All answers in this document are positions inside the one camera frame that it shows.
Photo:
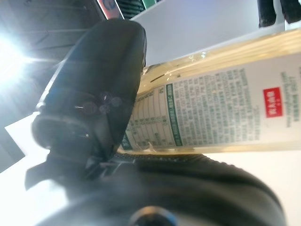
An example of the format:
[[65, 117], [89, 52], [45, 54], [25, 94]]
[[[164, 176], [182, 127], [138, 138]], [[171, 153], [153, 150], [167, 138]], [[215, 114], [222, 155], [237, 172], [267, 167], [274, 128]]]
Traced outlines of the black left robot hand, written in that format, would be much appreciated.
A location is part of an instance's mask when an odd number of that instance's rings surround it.
[[117, 155], [145, 66], [133, 21], [99, 22], [67, 54], [34, 113], [48, 149], [27, 170], [31, 226], [284, 226], [276, 195], [248, 172], [202, 154]]

